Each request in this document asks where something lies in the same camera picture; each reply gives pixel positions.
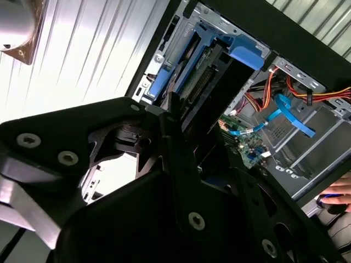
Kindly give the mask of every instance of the sheet metal panel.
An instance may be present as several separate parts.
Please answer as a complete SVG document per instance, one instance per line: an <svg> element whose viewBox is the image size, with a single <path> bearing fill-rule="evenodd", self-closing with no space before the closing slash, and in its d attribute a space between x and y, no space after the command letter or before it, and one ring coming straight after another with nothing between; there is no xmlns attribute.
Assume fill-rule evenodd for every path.
<svg viewBox="0 0 351 263"><path fill-rule="evenodd" d="M124 96L169 0L48 0L31 66L0 53L0 122Z"/></svg>
<svg viewBox="0 0 351 263"><path fill-rule="evenodd" d="M350 0L267 0L267 2L351 62Z"/></svg>

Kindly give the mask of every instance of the motherboard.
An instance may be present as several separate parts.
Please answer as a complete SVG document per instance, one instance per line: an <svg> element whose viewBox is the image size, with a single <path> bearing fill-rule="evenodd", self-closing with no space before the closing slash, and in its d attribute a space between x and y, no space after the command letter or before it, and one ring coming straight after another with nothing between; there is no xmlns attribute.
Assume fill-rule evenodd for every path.
<svg viewBox="0 0 351 263"><path fill-rule="evenodd" d="M227 126L230 126L235 130L244 130L246 127L226 115L222 115L218 122L222 129L225 142L231 149L237 150L240 153L242 161L248 169L258 163L265 166L265 153L268 149L259 134L249 133L240 136L233 136L228 132L228 129L226 128Z"/></svg>

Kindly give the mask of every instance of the hand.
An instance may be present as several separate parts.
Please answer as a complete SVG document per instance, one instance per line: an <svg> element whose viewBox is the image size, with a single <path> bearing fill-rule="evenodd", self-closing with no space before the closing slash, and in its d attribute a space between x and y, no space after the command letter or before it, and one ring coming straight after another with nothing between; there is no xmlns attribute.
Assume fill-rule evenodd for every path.
<svg viewBox="0 0 351 263"><path fill-rule="evenodd" d="M325 204L348 204L346 212L351 212L351 171L342 176L334 184L329 186L322 192L323 195L327 194L340 194L339 197L327 197L321 201Z"/></svg>

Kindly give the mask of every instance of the silver screw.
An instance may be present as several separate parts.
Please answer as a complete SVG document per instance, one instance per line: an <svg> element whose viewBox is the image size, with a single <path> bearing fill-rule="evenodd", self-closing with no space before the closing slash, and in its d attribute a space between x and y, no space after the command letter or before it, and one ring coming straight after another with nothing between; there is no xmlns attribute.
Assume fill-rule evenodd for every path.
<svg viewBox="0 0 351 263"><path fill-rule="evenodd" d="M273 259L278 256L278 252L276 251L275 246L268 239L262 240L262 246L263 246L264 251L268 255L270 255Z"/></svg>
<svg viewBox="0 0 351 263"><path fill-rule="evenodd" d="M78 155L75 154L74 152L62 151L58 155L58 160L60 163L66 166L72 166L78 162L79 158L78 158Z"/></svg>
<svg viewBox="0 0 351 263"><path fill-rule="evenodd" d="M205 228L205 221L197 212L191 212L188 216L189 224L196 230L203 230Z"/></svg>
<svg viewBox="0 0 351 263"><path fill-rule="evenodd" d="M131 108L135 111L140 111L140 108L137 105L131 104Z"/></svg>
<svg viewBox="0 0 351 263"><path fill-rule="evenodd" d="M17 136L17 144L24 148L35 148L41 144L40 137L33 133L22 133Z"/></svg>

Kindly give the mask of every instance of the hole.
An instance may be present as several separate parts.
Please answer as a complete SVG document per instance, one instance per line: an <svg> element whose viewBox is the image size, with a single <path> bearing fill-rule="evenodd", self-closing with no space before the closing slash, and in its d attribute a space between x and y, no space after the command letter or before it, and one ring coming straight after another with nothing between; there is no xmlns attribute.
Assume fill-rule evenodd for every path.
<svg viewBox="0 0 351 263"><path fill-rule="evenodd" d="M230 187L230 185L224 186L223 189L225 189L227 192L231 193L231 187Z"/></svg>
<svg viewBox="0 0 351 263"><path fill-rule="evenodd" d="M65 160L66 162L73 162L73 157L70 155L65 155L63 157L63 160Z"/></svg>
<svg viewBox="0 0 351 263"><path fill-rule="evenodd" d="M194 217L193 217L193 221L194 221L194 223L197 224L198 226L201 224L201 220L200 220L200 218L199 218L198 216L194 216Z"/></svg>
<svg viewBox="0 0 351 263"><path fill-rule="evenodd" d="M35 139L33 139L32 137L26 136L23 138L23 142L27 144L33 144L35 142Z"/></svg>
<svg viewBox="0 0 351 263"><path fill-rule="evenodd" d="M251 182L247 182L247 186L250 187L250 188L254 188L254 184L251 183Z"/></svg>
<svg viewBox="0 0 351 263"><path fill-rule="evenodd" d="M141 148L145 148L151 144L151 140L149 138L143 138L140 140L139 146Z"/></svg>
<svg viewBox="0 0 351 263"><path fill-rule="evenodd" d="M295 251L294 241L289 229L284 224L278 223L273 227L273 230L281 249L286 253L290 253L292 251L294 258L296 258L297 255Z"/></svg>
<svg viewBox="0 0 351 263"><path fill-rule="evenodd" d="M255 198L252 199L252 203L254 205L259 205L259 201L257 199L255 199Z"/></svg>
<svg viewBox="0 0 351 263"><path fill-rule="evenodd" d="M274 251L273 247L270 244L267 244L267 248L271 253Z"/></svg>
<svg viewBox="0 0 351 263"><path fill-rule="evenodd" d="M139 96L140 92L141 92L141 88L138 89L138 91L137 91L137 93L135 95Z"/></svg>

